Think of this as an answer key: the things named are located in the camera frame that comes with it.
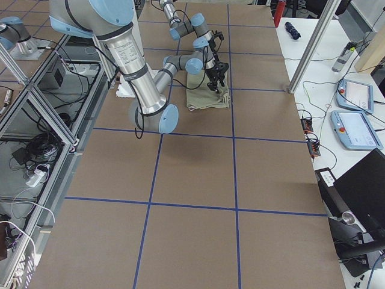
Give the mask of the neighbour robot arm base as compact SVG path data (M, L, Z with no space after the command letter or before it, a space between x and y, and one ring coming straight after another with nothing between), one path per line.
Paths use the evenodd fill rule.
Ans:
M37 61L51 47L51 41L31 37L17 16L1 19L1 44L15 60Z

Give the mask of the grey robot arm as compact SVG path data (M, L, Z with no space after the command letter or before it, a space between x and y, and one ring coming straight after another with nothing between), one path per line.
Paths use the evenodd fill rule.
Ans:
M192 54L169 56L164 67L152 76L133 35L133 1L49 1L54 30L76 37L95 37L107 46L136 98L131 106L135 127L169 134L177 126L179 112L162 92L173 82L175 74L180 70L191 75L204 71L208 88L217 92L224 85L229 65L219 60L215 49L215 39L222 37L222 33L209 30L204 15L197 13L183 21L173 1L160 1L159 7L168 20L173 39L179 40L190 33L196 33L197 38Z
M204 15L197 13L189 17L184 11L175 8L174 1L158 1L158 5L168 20L169 33L173 40L180 40L188 34L195 33L197 37L204 37L208 41L211 51L217 53L215 39L219 38L220 41L223 41L223 33L210 30Z

